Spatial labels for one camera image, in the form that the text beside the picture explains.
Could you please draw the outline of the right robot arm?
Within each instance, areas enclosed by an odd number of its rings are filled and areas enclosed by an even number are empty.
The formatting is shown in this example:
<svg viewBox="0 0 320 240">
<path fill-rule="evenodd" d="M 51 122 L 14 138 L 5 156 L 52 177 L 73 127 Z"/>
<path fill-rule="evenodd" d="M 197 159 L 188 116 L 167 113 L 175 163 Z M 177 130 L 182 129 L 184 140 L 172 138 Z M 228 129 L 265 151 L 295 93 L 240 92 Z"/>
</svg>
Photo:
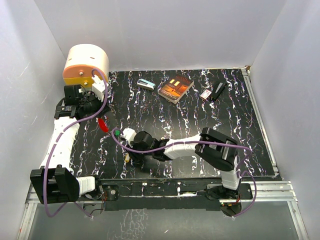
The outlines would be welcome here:
<svg viewBox="0 0 320 240">
<path fill-rule="evenodd" d="M 127 141 L 130 157 L 139 161 L 144 156 L 165 162 L 183 157 L 199 156 L 220 171 L 223 194 L 233 199 L 241 192 L 240 177 L 237 174 L 237 142 L 212 129 L 205 127 L 201 133 L 183 139 L 156 139 L 146 131 L 136 132 L 125 128 L 123 139 Z"/>
</svg>

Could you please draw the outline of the yellow tagged key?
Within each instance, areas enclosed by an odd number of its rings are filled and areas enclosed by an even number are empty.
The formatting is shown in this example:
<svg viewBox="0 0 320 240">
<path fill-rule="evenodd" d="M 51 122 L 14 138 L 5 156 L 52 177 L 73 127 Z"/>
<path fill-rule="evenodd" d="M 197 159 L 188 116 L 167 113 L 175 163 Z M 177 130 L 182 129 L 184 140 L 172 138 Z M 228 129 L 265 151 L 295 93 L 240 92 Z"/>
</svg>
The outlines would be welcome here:
<svg viewBox="0 0 320 240">
<path fill-rule="evenodd" d="M 124 162 L 128 163 L 130 161 L 130 156 L 128 154 L 125 155 Z"/>
</svg>

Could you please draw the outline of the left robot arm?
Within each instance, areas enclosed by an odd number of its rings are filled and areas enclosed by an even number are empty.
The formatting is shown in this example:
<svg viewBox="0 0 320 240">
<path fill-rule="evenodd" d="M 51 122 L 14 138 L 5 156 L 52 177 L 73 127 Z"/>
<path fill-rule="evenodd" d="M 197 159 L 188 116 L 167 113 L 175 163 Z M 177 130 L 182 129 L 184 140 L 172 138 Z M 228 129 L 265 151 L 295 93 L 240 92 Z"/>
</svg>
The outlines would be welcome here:
<svg viewBox="0 0 320 240">
<path fill-rule="evenodd" d="M 103 82 L 94 83 L 89 91 L 80 84 L 64 87 L 65 96 L 55 108 L 54 129 L 46 157 L 40 168 L 30 173 L 41 204 L 75 202 L 85 194 L 97 200 L 103 195 L 104 188 L 96 176 L 73 176 L 70 157 L 80 120 L 89 116 L 102 117 L 110 111 L 104 100 L 105 86 Z"/>
</svg>

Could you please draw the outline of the red keyring opener tool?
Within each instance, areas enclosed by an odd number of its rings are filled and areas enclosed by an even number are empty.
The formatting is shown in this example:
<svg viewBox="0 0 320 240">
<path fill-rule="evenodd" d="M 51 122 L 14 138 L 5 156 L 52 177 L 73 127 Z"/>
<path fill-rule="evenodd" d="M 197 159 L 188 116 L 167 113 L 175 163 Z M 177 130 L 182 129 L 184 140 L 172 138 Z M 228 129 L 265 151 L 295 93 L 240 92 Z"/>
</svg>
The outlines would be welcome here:
<svg viewBox="0 0 320 240">
<path fill-rule="evenodd" d="M 108 133 L 109 132 L 109 128 L 106 125 L 105 121 L 102 118 L 98 118 L 97 119 L 98 125 L 100 127 L 100 129 L 104 132 L 104 133 Z"/>
</svg>

